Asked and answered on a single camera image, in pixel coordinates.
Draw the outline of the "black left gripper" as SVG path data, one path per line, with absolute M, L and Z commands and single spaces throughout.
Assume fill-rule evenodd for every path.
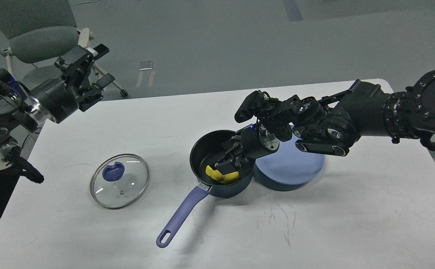
M 76 46 L 55 61 L 61 78 L 48 79 L 31 90 L 31 96 L 46 110 L 49 119 L 60 124 L 78 109 L 85 112 L 103 99 L 104 88 L 114 82 L 110 73 L 90 83 L 89 75 L 96 60 L 109 53 L 99 44 L 92 48 Z

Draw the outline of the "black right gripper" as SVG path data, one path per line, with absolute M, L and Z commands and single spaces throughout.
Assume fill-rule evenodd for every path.
M 247 175 L 251 172 L 248 158 L 265 157 L 279 149 L 279 140 L 263 126 L 248 125 L 236 131 L 236 135 L 222 143 L 225 151 L 214 152 L 214 170 L 223 175 L 233 172 Z

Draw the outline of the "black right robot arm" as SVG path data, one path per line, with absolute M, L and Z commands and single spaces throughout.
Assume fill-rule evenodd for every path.
M 226 152 L 210 164 L 222 175 L 237 172 L 245 158 L 277 151 L 297 138 L 302 152 L 346 156 L 362 136 L 388 136 L 392 143 L 418 139 L 435 151 L 435 70 L 404 91 L 384 93 L 380 85 L 356 80 L 348 90 L 321 99 L 297 95 L 280 101 L 267 92 L 249 94 L 235 113 L 242 123 L 256 117 L 224 143 Z

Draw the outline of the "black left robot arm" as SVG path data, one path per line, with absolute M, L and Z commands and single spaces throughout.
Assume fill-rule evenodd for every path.
M 0 173 L 24 176 L 34 183 L 43 183 L 43 175 L 22 155 L 22 148 L 11 131 L 23 126 L 34 133 L 46 120 L 61 123 L 71 114 L 85 112 L 103 99 L 105 87 L 115 78 L 105 74 L 95 83 L 89 81 L 96 60 L 109 52 L 99 44 L 93 48 L 76 46 L 55 61 L 60 77 L 48 79 L 33 90 L 12 79 L 11 73 L 0 69 L 0 98 L 9 99 L 10 110 L 0 113 Z

